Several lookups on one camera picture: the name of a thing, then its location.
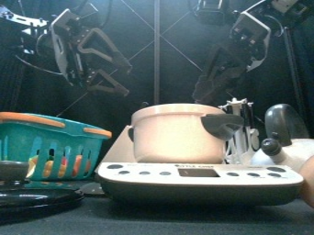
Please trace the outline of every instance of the plastic basket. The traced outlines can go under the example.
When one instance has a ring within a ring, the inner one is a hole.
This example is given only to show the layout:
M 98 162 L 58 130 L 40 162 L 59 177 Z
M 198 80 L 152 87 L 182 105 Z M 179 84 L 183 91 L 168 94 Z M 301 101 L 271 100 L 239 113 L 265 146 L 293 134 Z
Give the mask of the plastic basket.
M 94 172 L 108 130 L 35 114 L 0 112 L 0 160 L 30 162 L 31 180 L 82 180 Z

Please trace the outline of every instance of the dark table surface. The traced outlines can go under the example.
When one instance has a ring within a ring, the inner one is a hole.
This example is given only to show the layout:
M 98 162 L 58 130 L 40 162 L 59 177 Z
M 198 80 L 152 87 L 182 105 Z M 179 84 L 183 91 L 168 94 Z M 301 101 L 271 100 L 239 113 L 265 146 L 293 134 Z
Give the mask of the dark table surface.
M 314 234 L 314 209 L 301 199 L 271 207 L 134 207 L 86 196 L 75 207 L 1 215 L 0 222 L 1 235 Z

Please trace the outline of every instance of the button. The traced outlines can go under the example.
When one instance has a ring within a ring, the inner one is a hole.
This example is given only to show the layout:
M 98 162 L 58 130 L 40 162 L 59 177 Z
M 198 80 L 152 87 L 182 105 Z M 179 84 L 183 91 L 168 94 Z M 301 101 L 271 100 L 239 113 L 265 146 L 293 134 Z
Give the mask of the button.
M 160 174 L 160 175 L 171 175 L 170 172 L 160 172 L 159 174 Z
M 239 176 L 238 173 L 227 173 L 227 175 L 230 175 L 230 176 Z
M 247 173 L 247 175 L 254 176 L 254 177 L 259 177 L 259 175 L 257 173 Z
M 269 173 L 270 176 L 274 176 L 274 177 L 281 177 L 281 175 L 278 173 Z
M 147 175 L 147 174 L 150 174 L 150 172 L 140 172 L 140 174 Z
M 273 172 L 277 172 L 277 173 L 286 173 L 286 170 L 279 168 L 279 167 L 275 167 L 275 166 L 270 166 L 266 168 L 267 170 L 273 171 Z
M 120 168 L 123 168 L 123 165 L 120 165 L 120 164 L 112 164 L 112 165 L 108 165 L 107 168 L 108 168 L 108 169 L 120 169 Z
M 128 174 L 130 171 L 120 171 L 119 174 Z

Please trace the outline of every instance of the pot handle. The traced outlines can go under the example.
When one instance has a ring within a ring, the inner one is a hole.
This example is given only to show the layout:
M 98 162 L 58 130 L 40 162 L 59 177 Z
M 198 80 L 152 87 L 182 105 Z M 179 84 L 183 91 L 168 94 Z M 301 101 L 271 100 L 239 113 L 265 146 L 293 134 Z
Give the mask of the pot handle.
M 235 131 L 243 127 L 245 120 L 234 114 L 207 114 L 202 117 L 202 125 L 211 135 L 227 141 Z
M 134 128 L 132 128 L 132 127 L 128 128 L 128 130 L 127 130 L 127 135 L 128 135 L 130 139 L 131 139 L 132 142 L 134 142 Z

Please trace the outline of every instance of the black backdrop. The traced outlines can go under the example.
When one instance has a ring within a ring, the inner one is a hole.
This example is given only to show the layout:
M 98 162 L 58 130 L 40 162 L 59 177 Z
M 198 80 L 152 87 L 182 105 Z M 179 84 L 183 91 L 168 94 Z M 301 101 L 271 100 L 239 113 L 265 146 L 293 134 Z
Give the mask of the black backdrop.
M 23 14 L 19 1 L 3 1 L 7 7 Z M 108 0 L 90 1 L 98 8 L 100 17 L 108 14 Z M 231 1 L 243 10 L 257 1 Z M 28 17 L 50 18 L 80 1 L 28 0 L 23 1 Z M 229 27 L 202 25 L 187 9 L 187 0 L 160 0 L 160 90 L 159 103 L 193 103 L 191 94 L 202 73 L 210 46 L 227 37 Z M 1 43 L 0 55 L 0 111 L 39 113 L 74 119 L 112 131 L 112 140 L 104 144 L 106 151 L 122 129 L 130 124 L 132 113 L 142 102 L 154 104 L 155 77 L 155 1 L 112 0 L 112 11 L 104 32 L 134 66 L 130 75 L 114 72 L 112 77 L 130 90 L 127 97 L 108 94 L 87 94 L 80 87 L 71 87 L 62 77 L 26 67 L 13 57 L 12 50 Z M 1 41 L 9 39 L 9 30 L 1 30 Z M 271 38 L 269 57 L 262 66 L 247 73 L 231 91 L 238 99 L 254 102 L 257 124 L 265 138 L 263 114 L 274 104 L 290 104 L 299 111 L 314 134 L 311 105 L 314 90 L 314 18 L 293 30 L 293 46 L 297 58 L 299 83 L 302 85 L 302 106 L 297 103 L 291 81 L 290 64 L 283 38 Z M 58 71 L 55 62 L 35 56 L 23 56 L 38 67 Z M 223 93 L 214 105 L 225 105 L 231 100 Z

